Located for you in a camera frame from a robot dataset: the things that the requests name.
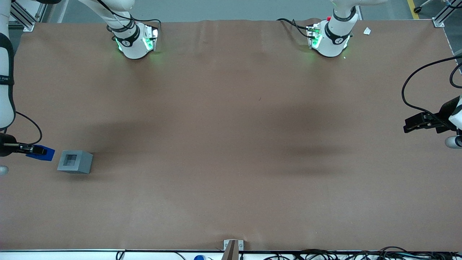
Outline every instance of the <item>gray box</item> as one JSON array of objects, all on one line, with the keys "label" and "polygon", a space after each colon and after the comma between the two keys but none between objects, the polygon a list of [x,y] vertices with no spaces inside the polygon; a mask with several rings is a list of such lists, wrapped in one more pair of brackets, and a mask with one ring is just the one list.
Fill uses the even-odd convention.
[{"label": "gray box", "polygon": [[90,173],[93,155],[85,151],[64,150],[58,164],[58,171],[65,173]]}]

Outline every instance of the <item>brown paper surface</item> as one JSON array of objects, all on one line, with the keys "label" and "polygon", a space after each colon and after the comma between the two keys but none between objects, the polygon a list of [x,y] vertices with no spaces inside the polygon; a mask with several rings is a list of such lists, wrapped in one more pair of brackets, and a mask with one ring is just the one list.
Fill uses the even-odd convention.
[{"label": "brown paper surface", "polygon": [[[0,247],[460,250],[452,133],[402,130],[418,111],[401,86],[451,56],[444,31],[421,20],[353,32],[325,58],[281,22],[165,23],[157,51],[129,60],[104,24],[36,25],[14,97],[56,155],[0,158]],[[419,73],[409,102],[437,112],[461,94],[454,66]],[[37,138],[23,118],[8,132]],[[56,171],[65,149],[93,153],[91,174]]]}]

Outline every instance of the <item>black cable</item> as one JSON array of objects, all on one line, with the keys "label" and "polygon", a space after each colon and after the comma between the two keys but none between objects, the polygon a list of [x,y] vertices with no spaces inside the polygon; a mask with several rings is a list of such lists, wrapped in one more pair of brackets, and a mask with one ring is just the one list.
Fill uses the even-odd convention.
[{"label": "black cable", "polygon": [[111,8],[109,8],[109,6],[107,6],[103,1],[101,1],[101,0],[96,0],[96,1],[98,1],[98,3],[100,3],[104,8],[106,8],[109,12],[111,12],[111,14],[116,15],[116,16],[118,16],[118,17],[120,17],[120,18],[124,18],[124,19],[128,19],[128,20],[133,20],[133,21],[137,21],[137,22],[152,22],[152,21],[157,21],[157,22],[159,23],[159,27],[160,27],[161,22],[160,22],[159,19],[139,20],[139,19],[135,19],[135,18],[133,18],[133,17],[130,17],[130,18],[124,17],[124,16],[121,16],[121,15],[115,13],[114,11],[112,11]]},{"label": "black cable", "polygon": [[412,72],[412,74],[406,79],[406,81],[404,82],[404,85],[403,85],[403,88],[401,89],[401,98],[403,99],[403,102],[409,106],[409,107],[412,107],[414,109],[417,109],[417,110],[420,110],[420,111],[423,111],[425,113],[428,113],[429,115],[431,115],[434,119],[436,119],[438,122],[440,122],[442,125],[444,125],[445,127],[449,128],[450,130],[452,131],[455,131],[456,129],[453,128],[453,127],[450,127],[446,122],[444,122],[443,120],[439,119],[435,114],[433,114],[432,112],[428,111],[427,109],[424,109],[424,108],[421,108],[421,107],[418,107],[418,106],[415,106],[415,105],[411,105],[409,102],[407,102],[406,100],[406,97],[404,95],[404,90],[406,89],[406,86],[407,86],[407,83],[411,80],[411,78],[416,75],[419,71],[425,69],[426,67],[429,67],[429,66],[432,66],[432,65],[435,65],[435,64],[438,64],[438,63],[442,63],[442,62],[446,62],[446,61],[450,61],[450,60],[455,60],[455,59],[459,59],[459,58],[462,58],[462,56],[455,56],[455,57],[450,57],[450,58],[446,58],[446,59],[442,59],[442,60],[439,60],[439,61],[435,61],[435,62],[431,62],[427,65],[424,65],[420,68],[418,68],[417,70],[415,70],[414,72]]},{"label": "black cable", "polygon": [[449,7],[449,8],[452,8],[452,9],[460,9],[462,8],[462,6],[452,6],[451,3],[449,3],[449,1],[446,1],[446,6]]},{"label": "black cable", "polygon": [[292,259],[290,259],[288,257],[283,256],[283,255],[270,256],[270,257],[267,257],[267,258],[265,258],[263,260],[272,260],[273,257],[278,257],[278,258],[280,257],[280,258],[285,259],[285,260],[292,260]]},{"label": "black cable", "polygon": [[118,251],[115,254],[115,260],[122,260],[123,256],[125,255],[125,251]]},{"label": "black cable", "polygon": [[310,39],[314,39],[315,37],[314,36],[308,36],[306,34],[304,34],[302,32],[302,30],[300,29],[305,29],[306,30],[306,27],[303,27],[301,25],[298,25],[296,22],[295,22],[295,19],[293,19],[292,21],[289,21],[287,20],[286,18],[279,18],[277,19],[276,21],[283,21],[283,22],[287,22],[287,23],[290,23],[291,25],[295,26],[295,28],[297,28],[298,32],[300,32],[303,36],[307,37],[307,38],[310,38]]},{"label": "black cable", "polygon": [[40,134],[40,137],[38,138],[37,141],[28,143],[27,145],[33,145],[33,144],[36,144],[36,143],[40,142],[42,140],[42,137],[43,137],[42,129],[40,129],[40,126],[38,126],[37,123],[34,122],[34,120],[30,119],[28,116],[24,115],[23,113],[20,113],[20,112],[16,111],[16,114],[18,114],[18,115],[24,117],[25,119],[31,121],[35,125],[35,127],[37,127],[38,132]]},{"label": "black cable", "polygon": [[301,26],[301,25],[298,25],[298,24],[294,23],[293,20],[290,21],[290,20],[288,20],[288,19],[286,19],[286,18],[279,18],[279,19],[277,19],[276,21],[284,21],[284,22],[290,23],[290,24],[292,24],[293,26],[296,26],[296,27],[298,27],[298,28],[300,28],[300,29],[305,29],[305,30],[306,30],[306,27],[303,27],[303,26]]},{"label": "black cable", "polygon": [[461,62],[459,65],[457,65],[457,66],[452,70],[451,75],[449,76],[449,83],[451,83],[451,85],[452,85],[453,87],[456,87],[456,88],[462,88],[462,86],[457,85],[457,84],[454,83],[454,81],[453,81],[454,74],[456,73],[457,70],[459,70],[460,67],[462,67],[462,62]]},{"label": "black cable", "polygon": [[177,255],[181,256],[181,258],[183,258],[183,260],[186,260],[186,258],[184,258],[184,256],[182,256],[180,253],[178,253],[178,252],[174,252],[174,253],[176,253]]}]

